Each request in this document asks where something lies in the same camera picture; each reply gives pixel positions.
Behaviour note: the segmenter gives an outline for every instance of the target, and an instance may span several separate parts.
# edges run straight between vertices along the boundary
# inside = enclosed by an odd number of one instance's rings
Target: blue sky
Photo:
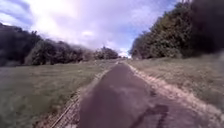
[[[127,55],[133,40],[178,0],[0,0],[0,22],[44,37]]]

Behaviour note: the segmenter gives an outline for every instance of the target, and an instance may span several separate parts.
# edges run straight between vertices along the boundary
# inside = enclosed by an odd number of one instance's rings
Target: white cloud
[[[0,12],[0,22],[6,25],[18,25],[18,26],[26,26],[25,23],[21,22],[20,20],[12,17],[11,15],[1,13]]]
[[[20,5],[13,3],[9,0],[0,1],[0,10],[10,14],[14,14],[16,16],[22,15],[27,19],[31,18],[29,13],[26,10],[24,10]]]
[[[0,7],[5,5],[4,10],[14,12],[10,5],[18,14],[27,15],[32,19],[30,29],[46,37],[93,49],[108,46],[127,56],[130,40],[163,14],[166,7],[162,4],[167,0],[22,0],[29,5],[30,14],[2,1]],[[13,17],[5,15],[3,19],[21,25]]]

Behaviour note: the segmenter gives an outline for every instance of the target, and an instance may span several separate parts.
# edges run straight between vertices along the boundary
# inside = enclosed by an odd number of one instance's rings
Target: grassy field
[[[0,68],[0,127],[30,128],[115,61]]]
[[[149,76],[187,89],[224,112],[224,67],[212,56],[193,59],[151,59],[128,61]]]

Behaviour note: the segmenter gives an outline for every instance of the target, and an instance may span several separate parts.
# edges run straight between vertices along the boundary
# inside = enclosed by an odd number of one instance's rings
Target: green grass
[[[0,127],[30,128],[115,61],[0,68]]]
[[[219,59],[206,56],[192,59],[151,59],[128,61],[149,76],[187,89],[224,112],[224,67]]]

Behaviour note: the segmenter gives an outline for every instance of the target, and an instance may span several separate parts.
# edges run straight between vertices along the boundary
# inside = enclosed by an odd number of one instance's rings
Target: tree
[[[110,48],[103,47],[94,53],[95,59],[117,59],[118,53]]]
[[[149,32],[135,39],[130,50],[140,59],[187,57],[192,52],[190,3],[178,3],[174,10],[158,18]]]

